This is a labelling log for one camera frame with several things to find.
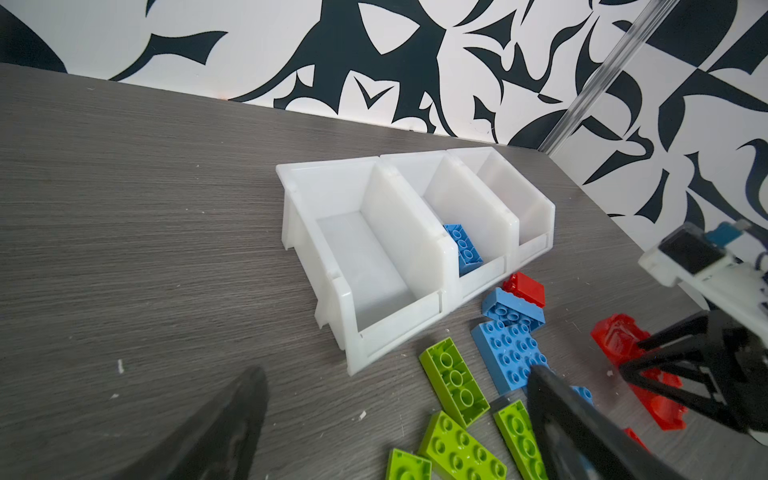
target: lego stud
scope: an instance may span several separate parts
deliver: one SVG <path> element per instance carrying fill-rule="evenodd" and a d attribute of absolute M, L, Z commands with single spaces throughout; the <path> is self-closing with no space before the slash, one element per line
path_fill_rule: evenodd
<path fill-rule="evenodd" d="M 467 435 L 467 432 L 459 432 L 456 438 L 458 439 L 459 446 L 466 447 L 469 445 L 469 435 Z"/>
<path fill-rule="evenodd" d="M 462 373 L 458 370 L 451 370 L 450 372 L 446 373 L 443 375 L 442 380 L 446 385 L 452 386 L 462 386 L 462 383 L 464 383 Z"/>
<path fill-rule="evenodd" d="M 520 449 L 528 456 L 533 457 L 536 455 L 536 444 L 529 438 L 523 437 L 520 440 Z"/>
<path fill-rule="evenodd" d="M 432 447 L 435 449 L 435 452 L 440 455 L 445 453 L 445 443 L 443 443 L 441 439 L 435 439 L 435 441 L 432 442 Z"/>
<path fill-rule="evenodd" d="M 442 424 L 440 426 L 446 432 L 450 432 L 451 430 L 453 430 L 453 422 L 451 422 L 451 419 L 449 419 L 448 417 L 445 417 L 442 420 Z"/>
<path fill-rule="evenodd" d="M 416 477 L 407 469 L 401 468 L 397 474 L 397 480 L 416 480 Z"/>
<path fill-rule="evenodd" d="M 485 460 L 488 460 L 488 453 L 480 445 L 475 447 L 475 460 L 478 462 L 484 462 Z"/>
<path fill-rule="evenodd" d="M 475 403 L 475 396 L 467 389 L 456 390 L 453 392 L 452 397 L 456 405 L 463 406 L 464 409 L 471 407 Z"/>
<path fill-rule="evenodd" d="M 536 480 L 546 480 L 547 471 L 544 470 L 544 464 L 538 460 L 533 461 L 533 474 L 536 475 Z"/>
<path fill-rule="evenodd" d="M 440 365 L 444 366 L 446 369 L 451 368 L 453 366 L 453 357 L 451 357 L 448 353 L 441 353 Z"/>
<path fill-rule="evenodd" d="M 464 468 L 464 462 L 458 455 L 456 455 L 455 453 L 452 453 L 451 466 L 453 467 L 454 470 L 461 470 L 462 468 Z"/>
<path fill-rule="evenodd" d="M 498 460 L 491 462 L 491 471 L 496 478 L 504 478 L 504 475 L 507 475 L 507 467 Z"/>
<path fill-rule="evenodd" d="M 512 430 L 515 435 L 522 435 L 525 433 L 525 424 L 519 417 L 510 416 L 507 419 L 507 427 Z"/>

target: blue lego brick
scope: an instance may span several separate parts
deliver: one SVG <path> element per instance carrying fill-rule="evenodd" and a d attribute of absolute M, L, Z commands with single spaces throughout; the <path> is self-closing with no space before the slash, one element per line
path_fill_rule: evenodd
<path fill-rule="evenodd" d="M 472 338 L 499 395 L 526 386 L 531 365 L 549 368 L 526 325 L 506 326 L 500 320 L 481 323 L 472 329 Z"/>
<path fill-rule="evenodd" d="M 464 227 L 458 224 L 443 225 L 451 238 L 458 246 L 458 275 L 463 276 L 482 265 L 482 258 L 475 245 L 464 231 Z"/>
<path fill-rule="evenodd" d="M 496 287 L 482 301 L 482 314 L 500 320 L 506 326 L 526 325 L 531 331 L 544 325 L 544 310 L 509 292 Z"/>
<path fill-rule="evenodd" d="M 571 385 L 571 388 L 576 393 L 578 393 L 581 396 L 582 399 L 588 401 L 590 405 L 594 406 L 594 402 L 592 401 L 592 392 L 590 392 L 587 387 Z"/>

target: blue brick inside bin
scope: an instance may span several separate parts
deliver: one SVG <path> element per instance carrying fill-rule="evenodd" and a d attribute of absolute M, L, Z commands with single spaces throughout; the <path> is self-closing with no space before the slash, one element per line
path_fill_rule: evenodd
<path fill-rule="evenodd" d="M 481 266 L 482 258 L 469 239 L 469 235 L 464 231 L 464 227 L 459 224 L 443 225 L 443 227 L 451 234 L 451 238 L 458 246 L 458 275 L 464 276 Z"/>

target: lego brick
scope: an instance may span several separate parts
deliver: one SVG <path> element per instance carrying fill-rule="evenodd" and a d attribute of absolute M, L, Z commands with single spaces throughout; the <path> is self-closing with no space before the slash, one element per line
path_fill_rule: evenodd
<path fill-rule="evenodd" d="M 645 449 L 646 452 L 650 453 L 650 450 L 648 450 L 648 447 L 645 446 L 642 440 L 640 440 L 640 437 L 637 436 L 637 433 L 634 432 L 633 429 L 626 428 L 624 429 L 624 433 L 629 436 L 629 438 L 633 439 L 635 442 L 639 443 L 641 447 Z"/>
<path fill-rule="evenodd" d="M 531 331 L 544 325 L 544 310 L 540 306 L 498 287 L 482 301 L 482 314 L 505 325 L 526 325 Z"/>
<path fill-rule="evenodd" d="M 472 329 L 472 338 L 499 395 L 526 386 L 531 365 L 549 367 L 525 325 L 481 323 Z"/>
<path fill-rule="evenodd" d="M 590 405 L 594 406 L 594 401 L 592 400 L 592 392 L 589 391 L 589 389 L 585 386 L 573 386 L 571 385 L 571 388 L 579 394 L 579 396 L 589 402 Z"/>
<path fill-rule="evenodd" d="M 431 480 L 432 462 L 411 455 L 403 450 L 392 449 L 386 467 L 385 480 Z"/>
<path fill-rule="evenodd" d="M 510 275 L 502 284 L 502 290 L 509 292 L 512 295 L 519 296 L 526 302 L 544 308 L 544 285 L 541 285 L 524 273 L 517 272 Z"/>
<path fill-rule="evenodd" d="M 648 338 L 650 333 L 639 329 L 631 316 L 619 313 L 595 324 L 591 335 L 608 361 L 618 368 L 622 363 L 645 353 L 645 350 L 637 346 L 637 342 Z M 648 369 L 642 375 L 675 388 L 683 386 L 679 376 L 659 369 Z M 687 407 L 638 386 L 629 386 L 662 430 L 685 429 L 683 414 L 688 411 Z"/>
<path fill-rule="evenodd" d="M 419 356 L 419 361 L 442 408 L 462 428 L 467 428 L 491 408 L 451 337 L 429 347 Z"/>
<path fill-rule="evenodd" d="M 429 420 L 419 455 L 445 480 L 504 480 L 507 466 L 494 457 L 445 412 Z"/>
<path fill-rule="evenodd" d="M 464 231 L 464 227 L 458 224 L 443 226 L 458 245 L 458 275 L 463 276 L 481 266 L 482 257 Z"/>
<path fill-rule="evenodd" d="M 545 480 L 547 472 L 541 452 L 536 444 L 531 420 L 523 402 L 517 402 L 499 410 L 493 415 L 496 426 L 502 432 L 504 443 L 507 444 L 520 475 L 525 480 Z"/>

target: green lego brick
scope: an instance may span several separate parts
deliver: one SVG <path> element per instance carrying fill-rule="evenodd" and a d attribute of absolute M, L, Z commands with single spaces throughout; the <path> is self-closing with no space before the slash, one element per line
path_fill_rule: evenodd
<path fill-rule="evenodd" d="M 430 346 L 419 356 L 419 361 L 442 408 L 463 429 L 491 408 L 451 337 Z"/>
<path fill-rule="evenodd" d="M 523 406 L 517 402 L 499 410 L 493 415 L 498 429 L 502 431 L 504 443 L 507 444 L 512 458 L 525 480 L 547 480 L 544 461 L 536 445 L 531 419 Z"/>
<path fill-rule="evenodd" d="M 507 467 L 445 412 L 432 416 L 419 455 L 445 480 L 504 480 Z"/>
<path fill-rule="evenodd" d="M 432 462 L 411 455 L 403 450 L 392 449 L 386 467 L 386 480 L 430 480 Z"/>

